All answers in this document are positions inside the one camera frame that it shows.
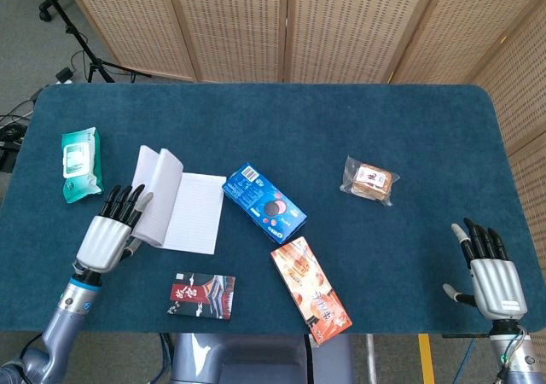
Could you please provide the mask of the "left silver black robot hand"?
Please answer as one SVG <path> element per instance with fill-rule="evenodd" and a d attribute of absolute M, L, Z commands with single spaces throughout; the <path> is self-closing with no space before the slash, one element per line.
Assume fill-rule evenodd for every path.
<path fill-rule="evenodd" d="M 137 243 L 129 241 L 153 192 L 144 194 L 146 185 L 115 185 L 108 193 L 99 213 L 92 219 L 73 263 L 75 272 L 105 274 L 134 254 Z"/>

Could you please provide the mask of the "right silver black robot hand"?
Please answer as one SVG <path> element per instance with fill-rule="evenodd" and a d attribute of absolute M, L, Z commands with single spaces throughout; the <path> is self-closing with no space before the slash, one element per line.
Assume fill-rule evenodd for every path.
<path fill-rule="evenodd" d="M 527 313 L 527 303 L 515 264 L 508 258 L 500 235 L 471 219 L 450 226 L 459 242 L 473 285 L 472 294 L 463 294 L 449 283 L 444 292 L 457 303 L 478 309 L 487 320 L 519 321 Z"/>

